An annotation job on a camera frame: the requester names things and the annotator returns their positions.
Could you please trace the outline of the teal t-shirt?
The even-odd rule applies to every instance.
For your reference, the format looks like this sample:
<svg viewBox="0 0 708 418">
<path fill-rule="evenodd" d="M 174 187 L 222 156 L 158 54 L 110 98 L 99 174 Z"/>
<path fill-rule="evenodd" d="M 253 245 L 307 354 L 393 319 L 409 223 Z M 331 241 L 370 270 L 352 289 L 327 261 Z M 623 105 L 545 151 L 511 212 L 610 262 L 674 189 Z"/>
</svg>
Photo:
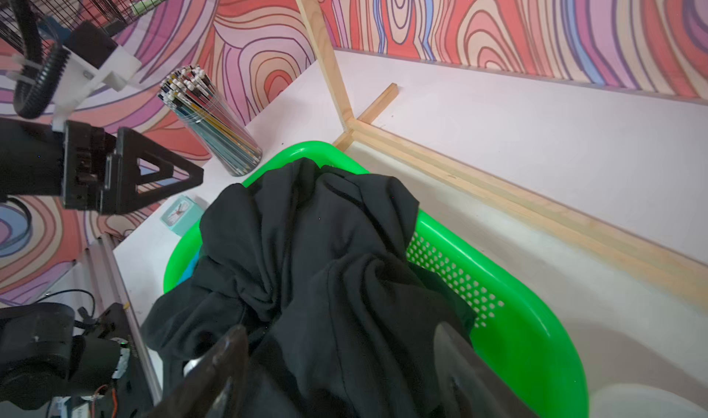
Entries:
<svg viewBox="0 0 708 418">
<path fill-rule="evenodd" d="M 200 259 L 200 253 L 197 252 L 197 253 L 191 258 L 191 260 L 188 262 L 188 264 L 187 264 L 186 268 L 184 269 L 184 271 L 183 271 L 183 273 L 182 273 L 182 275 L 181 275 L 181 277 L 180 277 L 180 279 L 179 279 L 179 281 L 178 281 L 177 284 L 181 284 L 181 283 L 183 283 L 184 281 L 189 280 L 189 279 L 193 276 L 194 271 L 195 271 L 195 267 L 197 266 L 197 263 L 199 262 L 199 259 Z"/>
</svg>

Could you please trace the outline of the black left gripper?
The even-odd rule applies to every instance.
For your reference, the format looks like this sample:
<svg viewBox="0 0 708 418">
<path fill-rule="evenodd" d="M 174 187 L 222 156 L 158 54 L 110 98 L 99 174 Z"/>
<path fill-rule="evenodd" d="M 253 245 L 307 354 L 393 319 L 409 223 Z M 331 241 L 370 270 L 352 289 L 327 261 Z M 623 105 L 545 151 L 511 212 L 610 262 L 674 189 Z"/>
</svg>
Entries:
<svg viewBox="0 0 708 418">
<path fill-rule="evenodd" d="M 203 183 L 204 171 L 131 128 L 117 138 L 87 123 L 64 131 L 61 200 L 65 209 L 123 215 Z"/>
</svg>

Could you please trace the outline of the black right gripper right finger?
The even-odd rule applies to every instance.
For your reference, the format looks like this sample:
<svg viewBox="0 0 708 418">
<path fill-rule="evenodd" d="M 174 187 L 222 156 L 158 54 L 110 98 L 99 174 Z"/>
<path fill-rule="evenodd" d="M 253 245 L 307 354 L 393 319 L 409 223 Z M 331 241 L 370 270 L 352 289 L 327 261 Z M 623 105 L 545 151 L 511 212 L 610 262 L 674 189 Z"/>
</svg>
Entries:
<svg viewBox="0 0 708 418">
<path fill-rule="evenodd" d="M 535 417 L 450 324 L 433 339 L 434 365 L 446 417 Z"/>
</svg>

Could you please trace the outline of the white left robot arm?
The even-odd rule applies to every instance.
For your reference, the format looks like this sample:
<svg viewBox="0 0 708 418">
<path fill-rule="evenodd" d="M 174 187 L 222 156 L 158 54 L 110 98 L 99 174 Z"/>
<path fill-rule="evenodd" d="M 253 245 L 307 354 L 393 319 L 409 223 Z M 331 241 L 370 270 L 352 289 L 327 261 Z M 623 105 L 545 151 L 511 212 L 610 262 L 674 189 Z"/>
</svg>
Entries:
<svg viewBox="0 0 708 418">
<path fill-rule="evenodd" d="M 192 189 L 203 170 L 132 128 L 115 134 L 71 119 L 101 84 L 121 89 L 138 70 L 94 23 L 44 37 L 30 0 L 5 0 L 20 38 L 16 118 L 1 121 L 1 200 L 23 215 L 21 233 L 3 248 L 19 250 L 34 233 L 27 198 L 55 198 L 73 211 L 124 215 Z M 48 294 L 1 311 L 1 399 L 49 417 L 143 417 L 158 404 L 124 290 L 101 307 L 72 307 Z"/>
</svg>

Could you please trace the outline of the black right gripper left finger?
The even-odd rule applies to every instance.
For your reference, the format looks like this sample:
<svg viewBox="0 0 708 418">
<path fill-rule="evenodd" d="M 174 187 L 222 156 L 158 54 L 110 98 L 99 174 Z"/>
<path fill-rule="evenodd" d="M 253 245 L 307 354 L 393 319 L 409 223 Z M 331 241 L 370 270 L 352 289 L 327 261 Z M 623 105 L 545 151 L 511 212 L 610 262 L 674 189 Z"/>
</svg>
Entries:
<svg viewBox="0 0 708 418">
<path fill-rule="evenodd" d="M 230 329 L 147 417 L 238 417 L 248 368 L 244 327 Z"/>
</svg>

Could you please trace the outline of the black t-shirt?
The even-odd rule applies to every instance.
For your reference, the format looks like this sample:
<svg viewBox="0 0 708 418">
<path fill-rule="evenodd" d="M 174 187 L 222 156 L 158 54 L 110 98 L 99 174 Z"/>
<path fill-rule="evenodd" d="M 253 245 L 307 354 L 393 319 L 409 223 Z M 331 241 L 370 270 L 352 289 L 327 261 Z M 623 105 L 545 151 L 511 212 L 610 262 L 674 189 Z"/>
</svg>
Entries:
<svg viewBox="0 0 708 418">
<path fill-rule="evenodd" d="M 440 417 L 433 336 L 474 311 L 407 260 L 418 200 L 396 178 L 301 159 L 226 187 L 199 224 L 190 278 L 143 327 L 174 390 L 187 362 L 241 325 L 244 417 Z"/>
</svg>

